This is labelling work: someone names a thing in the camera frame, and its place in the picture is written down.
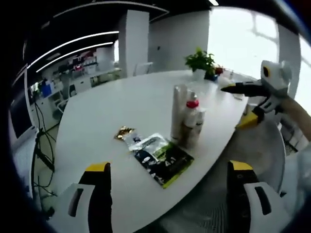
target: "potted plant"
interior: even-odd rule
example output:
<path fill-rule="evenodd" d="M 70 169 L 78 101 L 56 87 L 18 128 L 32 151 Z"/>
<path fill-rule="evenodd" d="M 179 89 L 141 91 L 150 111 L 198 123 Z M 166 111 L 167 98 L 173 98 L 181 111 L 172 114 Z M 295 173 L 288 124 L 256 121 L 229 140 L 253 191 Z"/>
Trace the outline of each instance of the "potted plant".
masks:
<path fill-rule="evenodd" d="M 215 61 L 212 58 L 213 54 L 207 53 L 201 50 L 201 48 L 196 49 L 195 54 L 187 56 L 186 65 L 189 66 L 195 76 L 204 75 L 204 79 L 215 80 Z"/>

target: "ceiling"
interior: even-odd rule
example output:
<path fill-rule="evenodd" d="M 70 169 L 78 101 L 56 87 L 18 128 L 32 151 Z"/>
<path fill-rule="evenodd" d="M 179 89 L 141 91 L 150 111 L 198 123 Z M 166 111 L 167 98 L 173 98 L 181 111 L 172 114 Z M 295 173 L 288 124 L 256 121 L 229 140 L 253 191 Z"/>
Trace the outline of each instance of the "ceiling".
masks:
<path fill-rule="evenodd" d="M 12 10 L 15 16 L 21 20 L 11 20 L 14 29 L 10 41 L 14 44 L 11 48 L 13 69 L 15 73 L 27 62 L 46 53 L 47 51 L 70 40 L 94 33 L 116 31 L 120 18 L 127 9 L 147 11 L 150 13 L 150 20 L 156 21 L 164 17 L 177 14 L 208 10 L 211 3 L 208 0 L 132 0 L 132 4 L 122 4 L 124 1 L 111 4 L 107 0 L 53 0 L 53 1 L 23 1 L 18 7 Z M 297 32 L 292 21 L 272 2 L 272 0 L 217 0 L 220 6 L 234 6 L 262 12 L 276 18 L 277 22 Z M 311 22 L 307 8 L 303 0 L 290 0 L 292 7 L 297 14 L 311 28 Z M 77 6 L 89 4 L 87 7 L 69 10 Z M 23 44 L 27 39 L 24 60 Z M 114 42 L 117 34 L 96 36 L 84 39 L 70 45 L 64 46 L 55 52 L 66 54 L 83 47 Z M 39 60 L 28 72 L 32 73 L 37 68 L 46 64 L 45 59 Z"/>

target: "floor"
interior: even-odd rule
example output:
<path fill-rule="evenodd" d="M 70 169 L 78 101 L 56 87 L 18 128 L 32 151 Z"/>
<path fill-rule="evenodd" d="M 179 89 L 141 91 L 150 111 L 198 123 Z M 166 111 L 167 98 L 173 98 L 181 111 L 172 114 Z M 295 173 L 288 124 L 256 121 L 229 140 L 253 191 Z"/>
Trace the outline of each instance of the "floor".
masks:
<path fill-rule="evenodd" d="M 52 136 L 55 140 L 57 139 L 57 133 L 58 133 L 58 127 L 59 125 L 56 125 L 54 128 L 48 130 L 48 133 L 50 136 Z M 49 136 L 49 140 L 51 143 L 49 143 L 49 140 L 46 136 L 42 136 L 40 138 L 40 147 L 42 153 L 47 155 L 51 160 L 53 158 L 52 153 L 54 155 L 55 160 L 57 159 L 56 153 L 55 153 L 55 146 L 56 142 Z M 51 207 L 55 206 L 57 197 L 53 194 L 56 194 L 54 192 L 54 184 L 53 179 L 51 181 L 51 184 L 49 184 L 49 181 L 51 179 L 52 172 L 47 168 L 47 166 L 39 159 L 38 157 L 35 158 L 35 166 L 34 166 L 34 181 L 35 181 L 35 202 L 39 209 L 46 212 Z"/>

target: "desk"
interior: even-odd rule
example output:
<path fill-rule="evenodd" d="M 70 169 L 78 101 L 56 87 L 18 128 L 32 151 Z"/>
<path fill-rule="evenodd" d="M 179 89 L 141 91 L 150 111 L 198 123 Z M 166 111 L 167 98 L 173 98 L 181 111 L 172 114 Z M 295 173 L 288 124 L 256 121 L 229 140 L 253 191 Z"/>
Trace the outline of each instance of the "desk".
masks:
<path fill-rule="evenodd" d="M 152 73 L 116 80 L 69 99 L 60 122 L 54 186 L 63 192 L 79 182 L 91 163 L 111 162 L 112 228 L 115 233 L 134 232 L 175 206 L 210 170 L 230 140 L 247 99 L 235 99 L 206 87 L 206 118 L 191 166 L 167 189 L 162 189 L 125 143 L 114 139 L 125 125 L 140 135 L 160 133 L 170 137 L 173 86 L 192 81 L 191 71 Z"/>

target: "ceiling light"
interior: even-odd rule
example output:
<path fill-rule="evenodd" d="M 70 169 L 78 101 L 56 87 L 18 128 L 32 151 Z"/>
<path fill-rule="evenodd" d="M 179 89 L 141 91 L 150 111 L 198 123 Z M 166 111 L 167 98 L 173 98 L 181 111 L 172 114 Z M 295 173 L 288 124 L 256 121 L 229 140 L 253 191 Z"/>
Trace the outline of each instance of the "ceiling light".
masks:
<path fill-rule="evenodd" d="M 209 0 L 210 1 L 210 3 L 212 3 L 214 6 L 218 6 L 219 4 L 218 4 L 218 2 L 216 1 L 216 0 Z"/>
<path fill-rule="evenodd" d="M 64 57 L 67 57 L 68 55 L 74 54 L 74 53 L 79 52 L 79 51 L 82 51 L 82 50 L 87 50 L 87 49 L 90 49 L 90 48 L 93 48 L 93 47 L 98 47 L 98 46 L 103 46 L 103 45 L 111 45 L 111 44 L 113 44 L 113 42 L 107 42 L 107 43 L 92 45 L 92 46 L 88 46 L 88 47 L 85 47 L 85 48 L 82 48 L 82 49 L 79 49 L 79 50 L 76 50 L 76 51 L 67 53 L 67 54 L 65 54 L 65 55 L 63 55 L 63 56 L 60 56 L 60 57 L 56 58 L 55 60 L 53 60 L 53 61 L 47 63 L 46 65 L 44 65 L 43 67 L 41 67 L 39 70 L 37 70 L 36 73 L 38 73 L 40 70 L 44 69 L 45 67 L 49 66 L 50 64 L 52 64 L 52 63 L 58 61 L 59 59 L 62 59 L 62 58 L 64 58 Z"/>
<path fill-rule="evenodd" d="M 83 40 L 83 39 L 90 38 L 90 37 L 93 37 L 93 36 L 98 36 L 98 35 L 118 34 L 118 33 L 119 33 L 119 31 L 105 32 L 105 33 L 97 33 L 97 34 L 82 36 L 82 37 L 80 37 L 80 38 L 77 38 L 77 39 L 68 41 L 68 42 L 66 42 L 66 43 L 64 43 L 64 44 L 62 44 L 62 45 L 60 45 L 60 46 L 55 47 L 54 49 L 52 49 L 52 50 L 46 52 L 46 53 L 43 54 L 42 56 L 40 56 L 40 57 L 38 57 L 37 59 L 35 59 L 33 62 L 30 63 L 29 66 L 27 66 L 27 69 L 29 69 L 34 63 L 36 63 L 37 61 L 39 61 L 42 57 L 48 55 L 49 53 L 51 53 L 51 52 L 53 52 L 53 51 L 55 51 L 55 50 L 57 50 L 57 49 L 59 49 L 59 48 L 65 46 L 65 45 L 68 45 L 68 44 L 70 44 L 70 43 L 72 43 L 72 42 L 75 42 L 75 41 L 78 41 L 78 40 Z"/>

